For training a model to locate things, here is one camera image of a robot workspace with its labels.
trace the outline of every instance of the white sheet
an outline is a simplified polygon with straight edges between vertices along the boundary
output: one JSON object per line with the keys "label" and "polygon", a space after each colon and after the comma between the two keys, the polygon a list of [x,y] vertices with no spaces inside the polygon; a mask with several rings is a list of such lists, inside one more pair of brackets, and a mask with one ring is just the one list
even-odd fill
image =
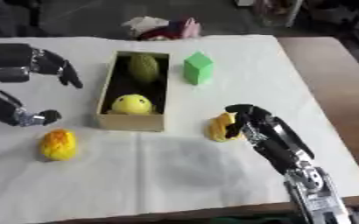
{"label": "white sheet", "polygon": [[[331,174],[341,196],[359,195],[359,167],[286,57],[269,36],[208,37],[175,42],[99,38],[12,38],[69,59],[84,82],[53,77],[0,84],[31,111],[57,109],[50,127],[0,123],[0,223],[172,212],[285,202],[282,177],[246,141],[215,143],[206,120],[234,103],[253,103],[289,123]],[[170,53],[166,131],[105,131],[92,119],[107,65],[116,51]],[[182,76],[186,57],[202,51],[215,63],[208,83]],[[54,128],[73,130],[79,155],[43,163],[37,142]]]}

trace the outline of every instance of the green cube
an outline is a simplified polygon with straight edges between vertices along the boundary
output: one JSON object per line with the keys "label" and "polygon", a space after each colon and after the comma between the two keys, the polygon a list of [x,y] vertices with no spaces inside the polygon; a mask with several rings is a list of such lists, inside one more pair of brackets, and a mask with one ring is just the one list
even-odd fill
{"label": "green cube", "polygon": [[212,75],[213,64],[214,63],[209,57],[205,56],[201,52],[196,52],[194,55],[185,59],[185,79],[194,85],[198,85],[206,81]]}

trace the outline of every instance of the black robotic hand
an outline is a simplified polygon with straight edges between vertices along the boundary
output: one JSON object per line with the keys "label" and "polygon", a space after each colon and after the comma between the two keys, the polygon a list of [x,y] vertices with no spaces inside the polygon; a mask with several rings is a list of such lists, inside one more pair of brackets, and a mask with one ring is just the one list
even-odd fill
{"label": "black robotic hand", "polygon": [[314,158],[314,154],[297,134],[282,119],[267,110],[250,104],[237,104],[226,107],[226,111],[236,113],[236,122],[226,127],[226,137],[237,136],[242,131],[254,149],[268,159],[279,173],[285,174],[288,169],[296,166],[293,162],[296,155],[291,151],[291,144]]}
{"label": "black robotic hand", "polygon": [[27,44],[0,44],[0,82],[25,82],[31,74],[58,76],[63,85],[83,85],[74,67],[58,54]]}
{"label": "black robotic hand", "polygon": [[11,126],[47,125],[61,118],[56,110],[45,110],[37,114],[28,113],[20,101],[0,91],[0,122]]}
{"label": "black robotic hand", "polygon": [[[58,54],[26,44],[0,44],[0,82],[26,82],[32,74],[54,75],[60,83],[83,85],[73,66]],[[0,90],[0,121],[12,126],[47,125],[61,118],[56,110],[28,113],[21,101]]]}

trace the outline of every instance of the wooden table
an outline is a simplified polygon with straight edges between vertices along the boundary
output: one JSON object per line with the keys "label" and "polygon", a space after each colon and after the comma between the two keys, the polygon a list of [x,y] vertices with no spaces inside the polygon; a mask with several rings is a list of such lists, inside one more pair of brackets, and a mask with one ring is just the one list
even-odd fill
{"label": "wooden table", "polygon": [[[359,64],[341,43],[333,38],[281,38],[279,42],[359,164]],[[345,203],[349,207],[358,207],[359,197],[346,198]],[[292,209],[290,203],[277,203],[56,223],[183,220],[278,213]]]}

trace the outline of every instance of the metal robot arm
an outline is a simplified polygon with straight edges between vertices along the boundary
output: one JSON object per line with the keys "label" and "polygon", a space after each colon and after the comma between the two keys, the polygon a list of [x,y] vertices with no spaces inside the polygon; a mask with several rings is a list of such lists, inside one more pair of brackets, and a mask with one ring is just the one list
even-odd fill
{"label": "metal robot arm", "polygon": [[[26,82],[31,75],[57,76],[63,85],[82,88],[72,65],[59,55],[26,44],[0,44],[0,82]],[[47,125],[61,118],[56,110],[29,113],[21,101],[0,90],[0,122],[12,126]]]}
{"label": "metal robot arm", "polygon": [[280,118],[248,104],[226,107],[236,113],[227,138],[240,131],[254,149],[285,176],[285,187],[306,223],[354,223],[327,173],[314,162],[314,154]]}

